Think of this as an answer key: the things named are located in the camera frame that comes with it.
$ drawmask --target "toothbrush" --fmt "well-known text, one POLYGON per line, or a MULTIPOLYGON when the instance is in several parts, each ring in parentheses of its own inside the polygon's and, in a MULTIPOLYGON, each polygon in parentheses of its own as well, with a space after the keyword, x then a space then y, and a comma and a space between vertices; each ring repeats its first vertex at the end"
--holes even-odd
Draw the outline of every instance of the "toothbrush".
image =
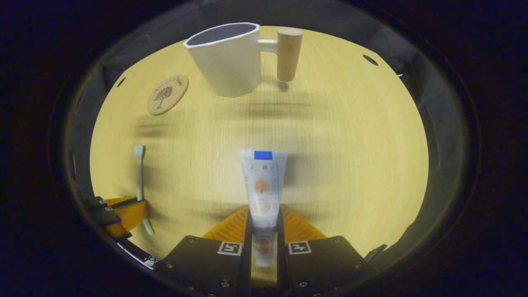
MULTIPOLYGON (((136 195, 137 201, 143 200, 143 157, 145 156, 145 146, 136 145, 134 147, 134 157, 139 159, 139 167, 137 172, 137 182, 136 182, 136 195)), ((154 230, 148 218, 143 219, 143 226, 147 230, 149 235, 154 235, 154 230)))

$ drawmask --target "orange gripper pad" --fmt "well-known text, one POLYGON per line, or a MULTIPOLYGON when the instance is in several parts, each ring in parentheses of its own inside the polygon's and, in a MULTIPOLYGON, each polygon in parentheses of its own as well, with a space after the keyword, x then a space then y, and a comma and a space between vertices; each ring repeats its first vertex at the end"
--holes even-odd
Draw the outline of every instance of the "orange gripper pad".
POLYGON ((281 205, 280 208, 284 217, 284 241, 286 244, 326 238, 321 231, 289 207, 281 205))
POLYGON ((221 221, 220 224, 214 226, 202 238, 243 244, 244 235, 246 234, 248 209, 248 206, 244 206, 237 210, 234 214, 221 221))

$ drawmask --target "toothpaste tube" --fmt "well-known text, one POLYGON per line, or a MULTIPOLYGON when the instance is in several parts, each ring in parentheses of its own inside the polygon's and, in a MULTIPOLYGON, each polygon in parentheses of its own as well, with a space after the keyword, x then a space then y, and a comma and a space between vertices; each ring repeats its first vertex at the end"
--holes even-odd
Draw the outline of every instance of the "toothpaste tube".
POLYGON ((240 152, 254 227, 273 228, 277 225, 286 158, 284 152, 240 152))

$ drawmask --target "table surface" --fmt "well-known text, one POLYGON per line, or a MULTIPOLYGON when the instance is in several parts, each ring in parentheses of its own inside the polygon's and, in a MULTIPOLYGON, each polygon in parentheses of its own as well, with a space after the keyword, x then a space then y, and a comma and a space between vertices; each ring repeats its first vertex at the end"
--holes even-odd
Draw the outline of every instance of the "table surface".
MULTIPOLYGON (((278 29, 262 26, 261 38, 276 39, 278 29)), ((282 203, 326 236, 344 236, 362 256, 394 244, 414 221, 429 162, 407 89, 376 53, 302 31, 295 80, 277 80, 277 56, 263 52, 262 83, 240 97, 216 95, 183 42, 117 80, 95 124, 90 172, 95 195, 135 197, 134 145, 146 146, 145 199, 156 234, 139 225, 133 243, 164 257, 183 236, 202 236, 246 205, 241 150, 287 152, 282 203), (150 115, 148 96, 177 74, 189 78, 186 94, 150 115)), ((272 283, 274 269, 254 267, 252 279, 272 283)))

